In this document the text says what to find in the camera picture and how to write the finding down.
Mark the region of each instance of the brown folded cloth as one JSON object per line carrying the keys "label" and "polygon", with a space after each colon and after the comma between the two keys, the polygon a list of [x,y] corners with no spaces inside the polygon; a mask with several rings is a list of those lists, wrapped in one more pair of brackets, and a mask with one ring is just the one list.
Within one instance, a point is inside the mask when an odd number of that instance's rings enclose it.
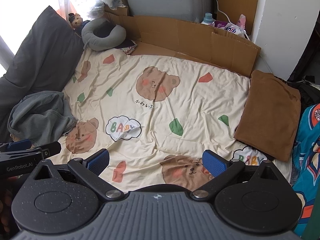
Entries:
{"label": "brown folded cloth", "polygon": [[255,70],[234,138],[287,162],[298,129],[300,110],[297,89],[271,73]]}

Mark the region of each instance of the blue gripper pad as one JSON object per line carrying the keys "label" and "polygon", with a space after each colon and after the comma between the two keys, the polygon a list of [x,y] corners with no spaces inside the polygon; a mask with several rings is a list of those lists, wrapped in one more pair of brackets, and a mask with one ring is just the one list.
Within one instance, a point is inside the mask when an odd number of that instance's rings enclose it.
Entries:
{"label": "blue gripper pad", "polygon": [[9,143],[7,146],[6,151],[7,152],[15,152],[15,151],[23,151],[23,150],[28,150],[32,146],[32,143],[30,140],[22,140],[14,143]]}
{"label": "blue gripper pad", "polygon": [[82,163],[91,172],[99,176],[109,165],[110,155],[107,149],[101,149],[95,154],[86,158]]}
{"label": "blue gripper pad", "polygon": [[229,167],[228,161],[210,150],[203,152],[202,164],[214,177],[217,177]]}

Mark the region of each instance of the bear face print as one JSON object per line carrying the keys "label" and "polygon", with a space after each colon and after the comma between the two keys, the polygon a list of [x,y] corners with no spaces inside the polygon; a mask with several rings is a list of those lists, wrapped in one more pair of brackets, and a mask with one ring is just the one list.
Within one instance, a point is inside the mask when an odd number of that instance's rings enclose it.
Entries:
{"label": "bear face print", "polygon": [[67,149],[74,154],[88,152],[96,143],[98,126],[99,121],[96,118],[78,122],[67,135]]}
{"label": "bear face print", "polygon": [[91,68],[91,63],[90,63],[90,61],[86,60],[83,63],[83,67],[81,69],[81,76],[79,77],[78,82],[81,82],[82,80],[84,80],[88,76],[88,72],[89,72],[90,68]]}
{"label": "bear face print", "polygon": [[180,84],[178,76],[168,75],[156,67],[147,67],[138,78],[136,90],[140,96],[154,102],[163,101]]}
{"label": "bear face print", "polygon": [[179,185],[191,191],[213,179],[202,165],[202,158],[196,160],[183,155],[169,155],[160,164],[165,183]]}

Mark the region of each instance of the white bottle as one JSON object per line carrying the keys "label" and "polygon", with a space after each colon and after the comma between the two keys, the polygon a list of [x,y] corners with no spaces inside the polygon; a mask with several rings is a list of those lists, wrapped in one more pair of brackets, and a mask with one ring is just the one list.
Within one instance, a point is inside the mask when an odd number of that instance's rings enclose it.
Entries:
{"label": "white bottle", "polygon": [[203,18],[202,24],[212,25],[214,21],[215,20],[212,18],[212,14],[211,13],[205,13],[205,16]]}

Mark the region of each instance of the gray pillow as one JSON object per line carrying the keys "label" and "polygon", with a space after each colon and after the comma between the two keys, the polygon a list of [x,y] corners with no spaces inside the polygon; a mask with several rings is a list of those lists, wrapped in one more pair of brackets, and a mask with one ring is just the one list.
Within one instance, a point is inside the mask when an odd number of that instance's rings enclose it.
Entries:
{"label": "gray pillow", "polygon": [[116,25],[110,34],[105,38],[96,36],[93,31],[106,22],[105,18],[94,19],[88,22],[82,29],[81,36],[84,42],[84,49],[88,46],[95,51],[112,49],[120,45],[127,35],[125,29],[120,25]]}
{"label": "gray pillow", "polygon": [[33,24],[7,73],[0,78],[0,142],[10,141],[10,111],[26,95],[62,91],[83,52],[69,23],[48,6]]}

